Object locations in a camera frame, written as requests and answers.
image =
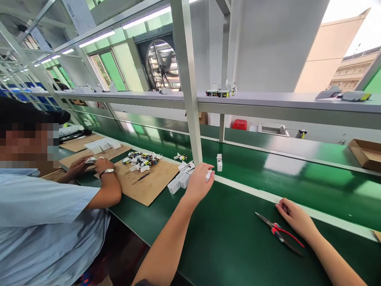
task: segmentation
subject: building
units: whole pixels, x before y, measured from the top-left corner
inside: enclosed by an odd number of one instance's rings
[[[294,92],[320,92],[329,86],[369,11],[320,25]]]
[[[343,91],[355,90],[358,82],[376,59],[380,48],[381,46],[343,58],[328,88],[336,85]]]

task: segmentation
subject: pliers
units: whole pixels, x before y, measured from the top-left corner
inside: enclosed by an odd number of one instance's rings
[[[292,237],[301,247],[304,248],[304,245],[295,237],[293,236],[291,233],[289,233],[288,231],[285,231],[283,228],[281,228],[281,226],[277,223],[272,223],[270,222],[267,218],[261,216],[259,213],[255,212],[255,214],[257,216],[259,216],[259,218],[261,220],[263,220],[270,228],[271,228],[271,232],[273,235],[275,235],[281,243],[284,243],[289,249],[291,249],[293,252],[295,252],[296,254],[299,254],[300,256],[303,257],[302,253],[300,251],[298,251],[297,249],[293,248],[283,237],[282,235],[279,233],[279,232],[283,232],[285,234],[288,234],[290,237]]]

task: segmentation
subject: green workbench surface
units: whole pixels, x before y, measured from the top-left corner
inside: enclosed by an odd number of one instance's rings
[[[89,112],[101,116],[112,117],[111,113],[108,110],[104,109],[85,106],[76,106],[75,109],[82,112]],[[136,123],[137,125],[140,124],[189,133],[188,123],[184,121],[176,121],[171,119],[118,111],[116,111],[115,114],[119,120]],[[200,134],[201,136],[218,139],[219,127],[201,124]],[[274,136],[265,133],[236,130],[232,128],[225,128],[225,140],[267,150],[302,156],[310,160],[321,160],[345,166],[359,168],[361,167],[349,148],[339,144],[301,140],[292,137]]]
[[[71,154],[71,151],[60,148],[61,158]],[[124,156],[112,161],[117,162]],[[79,182],[84,186],[100,186],[94,171],[85,174]],[[151,246],[184,191],[180,189],[171,195],[165,188],[149,207],[124,195],[111,211]],[[254,214],[255,211],[295,233],[273,203],[215,182],[192,215],[179,272],[194,285],[330,284],[308,245],[302,250],[304,258],[295,255],[271,234],[268,226]],[[314,221],[320,232],[369,286],[379,284],[381,247],[378,243]]]
[[[173,158],[177,152],[192,159],[188,135],[109,118],[81,114],[95,132]],[[203,161],[216,164],[222,154],[223,171],[232,181],[287,197],[321,212],[381,231],[381,177],[306,162],[257,150],[201,139]],[[322,156],[334,156],[335,149]]]

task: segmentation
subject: ceiling light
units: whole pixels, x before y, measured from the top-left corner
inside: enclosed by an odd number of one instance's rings
[[[62,53],[63,53],[63,54],[70,54],[71,52],[74,52],[74,50],[73,50],[73,49],[70,49],[70,50],[67,50],[67,51],[62,52]]]
[[[160,15],[163,15],[163,14],[168,13],[170,11],[171,11],[171,7],[167,7],[167,8],[161,9],[161,10],[155,12],[155,13],[152,13],[152,14],[150,14],[148,16],[145,16],[145,17],[140,18],[140,19],[138,19],[136,21],[128,23],[127,25],[124,25],[123,29],[131,28],[131,27],[136,26],[138,24],[144,23],[145,21],[148,21],[148,20],[151,20],[153,18],[159,17]]]
[[[51,60],[52,60],[52,59],[49,58],[49,59],[47,59],[47,60],[42,61],[41,63],[42,63],[42,64],[46,64],[47,62],[50,62]]]
[[[109,37],[109,36],[112,36],[112,35],[114,35],[114,34],[115,34],[114,31],[108,32],[108,33],[103,34],[103,35],[100,35],[100,36],[98,36],[98,37],[96,37],[96,38],[94,38],[94,39],[92,39],[92,40],[90,40],[90,41],[88,41],[88,42],[85,42],[85,43],[83,43],[83,44],[80,44],[79,47],[80,47],[80,48],[83,48],[83,47],[85,47],[85,46],[88,46],[88,45],[90,45],[90,44],[92,44],[92,43],[98,42],[98,41],[100,41],[100,40],[102,40],[102,39],[104,39],[104,38],[107,38],[107,37]]]

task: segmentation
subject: red stool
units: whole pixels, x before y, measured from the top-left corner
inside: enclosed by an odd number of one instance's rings
[[[247,130],[247,121],[241,119],[234,120],[233,129]]]

